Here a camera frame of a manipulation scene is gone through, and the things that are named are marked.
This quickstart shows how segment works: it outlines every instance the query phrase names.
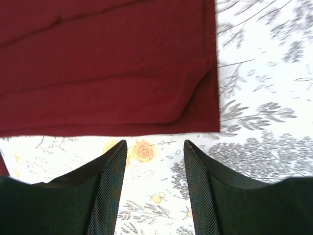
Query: plant illustration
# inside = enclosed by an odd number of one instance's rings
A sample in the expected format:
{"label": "plant illustration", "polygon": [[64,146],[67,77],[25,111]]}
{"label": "plant illustration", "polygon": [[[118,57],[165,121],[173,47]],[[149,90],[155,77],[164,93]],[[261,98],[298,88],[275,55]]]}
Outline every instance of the plant illustration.
{"label": "plant illustration", "polygon": [[311,89],[312,85],[313,85],[313,78],[310,77],[301,77],[301,78],[297,78],[296,80],[294,80],[295,82],[308,82],[309,86],[307,88],[307,91]]}
{"label": "plant illustration", "polygon": [[272,88],[274,85],[274,82],[271,82],[272,78],[264,76],[256,76],[255,79],[261,83],[259,86],[257,86],[252,92],[256,92],[262,88],[266,89],[267,91],[271,93],[276,93],[276,91]]}
{"label": "plant illustration", "polygon": [[174,163],[174,166],[171,167],[172,175],[172,184],[173,188],[178,189],[181,197],[184,200],[189,199],[189,191],[187,185],[187,176],[185,170],[185,162],[181,160],[179,163]]}
{"label": "plant illustration", "polygon": [[120,227],[121,232],[119,235],[130,234],[130,235],[146,235],[143,230],[139,230],[136,228],[134,224],[129,222],[128,224],[124,223],[123,226]]}
{"label": "plant illustration", "polygon": [[46,152],[49,154],[52,154],[53,150],[55,149],[59,149],[59,150],[66,152],[63,145],[66,142],[74,142],[74,141],[78,141],[78,139],[75,137],[65,138],[65,137],[42,136],[40,142],[38,143],[37,146],[35,146],[35,148],[41,149],[43,152]]}
{"label": "plant illustration", "polygon": [[177,235],[195,235],[193,230],[187,229],[183,226],[177,228],[176,234]]}
{"label": "plant illustration", "polygon": [[[235,100],[228,102],[220,108],[221,130],[219,133],[205,133],[203,137],[219,140],[220,137],[233,137],[242,128],[254,131],[264,130],[271,122],[285,122],[283,119],[297,118],[294,110],[282,108],[278,103],[270,102],[262,104],[257,108],[255,114],[244,115],[244,110],[249,107],[241,107],[241,103],[235,104]],[[236,124],[229,125],[228,121],[236,121]]]}
{"label": "plant illustration", "polygon": [[299,140],[290,134],[275,138],[263,131],[262,140],[246,139],[245,144],[218,143],[207,154],[237,172],[262,181],[276,182],[290,176],[313,173],[313,140]]}
{"label": "plant illustration", "polygon": [[[240,2],[239,0],[218,1],[217,11],[223,13],[231,8],[237,8]],[[218,21],[217,36],[228,36],[223,40],[223,46],[236,43],[236,47],[239,48],[245,38],[246,23],[255,19],[257,22],[263,21],[265,25],[269,25],[271,38],[279,40],[280,46],[288,45],[288,51],[282,58],[284,62],[299,62],[304,56],[304,42],[313,41],[313,2],[311,0],[286,0],[280,3],[272,0],[264,3],[263,0],[250,0],[234,12],[234,17],[251,10],[257,4],[262,4],[258,12],[237,24]],[[290,4],[293,4],[292,14],[287,21],[281,21],[282,11]],[[298,35],[302,39],[292,40],[293,35]]]}
{"label": "plant illustration", "polygon": [[158,217],[173,219],[170,217],[170,211],[160,205],[156,206],[146,203],[145,206],[141,206],[136,202],[128,200],[123,207],[127,210],[119,211],[117,215],[117,218],[121,218],[122,220],[133,218],[137,223],[147,222],[149,224],[154,224],[157,222]]}

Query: white patterned tablecloth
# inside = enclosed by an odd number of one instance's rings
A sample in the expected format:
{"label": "white patterned tablecloth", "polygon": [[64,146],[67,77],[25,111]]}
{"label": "white patterned tablecloth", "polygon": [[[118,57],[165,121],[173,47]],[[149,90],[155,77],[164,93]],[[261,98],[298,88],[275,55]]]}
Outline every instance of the white patterned tablecloth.
{"label": "white patterned tablecloth", "polygon": [[[313,175],[313,0],[218,0],[216,7],[221,132],[125,137],[117,235],[194,235],[185,139],[264,182]],[[48,182],[120,139],[3,138],[0,150],[13,178]]]}

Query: maroon fabric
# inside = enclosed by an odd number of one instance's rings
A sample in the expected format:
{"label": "maroon fabric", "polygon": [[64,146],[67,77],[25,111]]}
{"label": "maroon fabric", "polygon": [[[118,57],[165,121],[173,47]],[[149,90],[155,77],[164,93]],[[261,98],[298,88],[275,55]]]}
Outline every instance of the maroon fabric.
{"label": "maroon fabric", "polygon": [[219,131],[214,0],[0,5],[0,136]]}
{"label": "maroon fabric", "polygon": [[5,166],[4,160],[0,154],[0,176],[8,176],[10,175],[8,169]]}

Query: gray leaf print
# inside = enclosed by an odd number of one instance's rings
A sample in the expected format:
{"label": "gray leaf print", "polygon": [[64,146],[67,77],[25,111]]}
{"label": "gray leaf print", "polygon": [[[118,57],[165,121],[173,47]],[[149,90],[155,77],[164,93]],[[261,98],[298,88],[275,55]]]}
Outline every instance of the gray leaf print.
{"label": "gray leaf print", "polygon": [[[247,138],[244,144],[218,143],[206,153],[239,173],[269,183],[313,174],[313,140],[310,137],[300,140],[291,134],[283,134],[275,138],[271,131],[263,131],[261,141]],[[173,178],[180,176],[174,186],[180,181],[187,182],[186,174],[182,174],[185,172],[183,160],[178,165],[179,170],[172,169],[176,174]],[[189,198],[185,193],[184,196],[186,200]]]}
{"label": "gray leaf print", "polygon": [[237,3],[239,3],[239,0],[236,0],[236,1],[229,1],[229,0],[219,1],[217,3],[217,13],[227,11],[228,9],[232,8]]}
{"label": "gray leaf print", "polygon": [[256,76],[256,77],[255,77],[255,79],[256,79],[258,82],[261,82],[261,83],[264,82],[265,78],[266,78],[266,75],[264,75],[264,76]]}
{"label": "gray leaf print", "polygon": [[160,205],[153,205],[146,203],[142,206],[136,202],[127,200],[125,205],[123,205],[125,211],[119,210],[117,218],[122,220],[129,220],[131,217],[137,221],[137,223],[148,222],[149,224],[154,224],[157,217],[164,217],[168,219],[173,219],[170,216],[170,211]]}
{"label": "gray leaf print", "polygon": [[290,45],[287,53],[285,53],[283,60],[285,62],[300,62],[300,58],[304,57],[303,41],[295,41]]}
{"label": "gray leaf print", "polygon": [[172,175],[172,184],[173,188],[178,189],[181,197],[184,200],[189,199],[189,191],[187,185],[187,176],[185,171],[185,162],[181,160],[179,163],[174,163],[174,166],[171,167]]}
{"label": "gray leaf print", "polygon": [[141,178],[149,178],[149,177],[153,176],[154,173],[155,173],[154,170],[148,170],[148,171],[145,171],[145,172],[143,172],[142,174],[137,175],[137,176],[138,176],[138,177],[141,177]]}
{"label": "gray leaf print", "polygon": [[268,63],[268,66],[271,66],[271,67],[272,67],[272,66],[275,66],[275,65],[277,65],[276,62],[269,62],[269,63]]}
{"label": "gray leaf print", "polygon": [[247,82],[247,80],[246,80],[244,77],[238,77],[238,80],[241,81],[241,82],[244,82],[244,83]]}
{"label": "gray leaf print", "polygon": [[307,82],[307,81],[311,81],[312,78],[309,78],[309,77],[301,77],[301,78],[298,78],[296,80],[294,80],[295,82]]}
{"label": "gray leaf print", "polygon": [[264,87],[264,89],[266,89],[267,91],[271,93],[276,93],[276,91],[274,91],[271,87]]}
{"label": "gray leaf print", "polygon": [[249,61],[242,61],[242,62],[236,63],[235,65],[237,65],[237,67],[234,70],[233,75],[226,77],[220,81],[221,86],[219,87],[219,96],[224,96],[224,98],[229,99],[231,96],[235,95],[235,92],[234,92],[235,88],[237,88],[238,90],[241,89],[237,83],[238,81],[242,81],[244,78],[239,77],[239,68],[243,63],[249,62]]}
{"label": "gray leaf print", "polygon": [[224,23],[219,23],[217,26],[217,36],[223,36],[226,35],[227,33],[229,33],[231,31],[231,29],[234,27],[233,24],[229,23],[229,22],[224,22]]}
{"label": "gray leaf print", "polygon": [[280,14],[280,8],[277,7],[273,7],[272,9],[268,10],[267,12],[265,12],[263,15],[261,15],[258,18],[258,21],[265,21],[266,25],[267,24],[272,24],[279,16]]}
{"label": "gray leaf print", "polygon": [[311,83],[308,88],[307,88],[307,91],[312,87],[313,83]]}
{"label": "gray leaf print", "polygon": [[255,74],[255,69],[252,69],[248,72],[247,76],[251,76]]}
{"label": "gray leaf print", "polygon": [[[285,122],[285,118],[297,118],[294,110],[281,108],[278,103],[266,103],[257,108],[257,113],[249,116],[242,116],[244,110],[248,107],[240,107],[241,103],[233,106],[235,100],[225,104],[220,109],[221,130],[219,133],[205,133],[204,138],[219,140],[220,137],[232,137],[238,135],[236,132],[245,128],[250,131],[264,130],[264,127],[270,126],[271,122]],[[227,125],[226,121],[236,121],[237,124]]]}
{"label": "gray leaf print", "polygon": [[257,88],[255,88],[252,92],[256,92],[257,90],[262,89],[263,87],[264,87],[264,85],[260,85]]}
{"label": "gray leaf print", "polygon": [[253,7],[255,4],[257,4],[259,0],[250,0],[246,5],[244,5],[241,9],[239,9],[237,12],[235,12],[235,16],[249,10],[251,7]]}
{"label": "gray leaf print", "polygon": [[1,137],[1,139],[3,139],[4,141],[7,141],[7,142],[9,142],[11,138],[12,137]]}
{"label": "gray leaf print", "polygon": [[138,230],[131,222],[128,224],[124,223],[124,226],[121,227],[121,230],[123,234],[135,234],[135,235],[139,234]]}
{"label": "gray leaf print", "polygon": [[192,230],[189,230],[183,226],[179,227],[176,230],[176,234],[177,235],[195,235],[194,232]]}
{"label": "gray leaf print", "polygon": [[49,137],[42,136],[41,141],[35,148],[41,149],[42,151],[49,154],[52,154],[54,149],[60,149],[66,152],[63,144],[67,141],[77,141],[77,138],[54,137],[53,139],[51,139]]}
{"label": "gray leaf print", "polygon": [[227,45],[231,45],[232,43],[236,43],[236,48],[240,48],[242,42],[245,39],[245,30],[243,27],[236,33],[232,33],[231,36],[223,42],[223,47],[225,48]]}

